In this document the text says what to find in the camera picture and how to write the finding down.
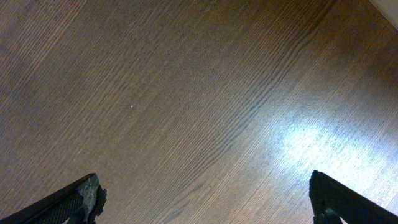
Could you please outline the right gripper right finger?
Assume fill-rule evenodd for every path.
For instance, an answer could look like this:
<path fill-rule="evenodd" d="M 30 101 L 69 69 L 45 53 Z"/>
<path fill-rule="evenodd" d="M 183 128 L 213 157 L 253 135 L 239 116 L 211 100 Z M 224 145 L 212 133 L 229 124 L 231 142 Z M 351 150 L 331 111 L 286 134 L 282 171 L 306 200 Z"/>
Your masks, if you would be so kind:
<path fill-rule="evenodd" d="M 317 170 L 310 178 L 309 197 L 314 224 L 397 224 L 397 215 Z"/>

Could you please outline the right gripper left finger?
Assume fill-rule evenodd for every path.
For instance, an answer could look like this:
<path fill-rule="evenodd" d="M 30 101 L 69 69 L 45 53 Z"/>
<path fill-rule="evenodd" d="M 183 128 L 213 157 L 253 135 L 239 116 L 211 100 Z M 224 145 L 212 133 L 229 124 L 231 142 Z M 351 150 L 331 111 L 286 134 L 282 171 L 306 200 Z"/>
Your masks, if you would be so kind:
<path fill-rule="evenodd" d="M 1 224 L 95 224 L 106 196 L 98 176 L 91 173 L 3 218 Z"/>

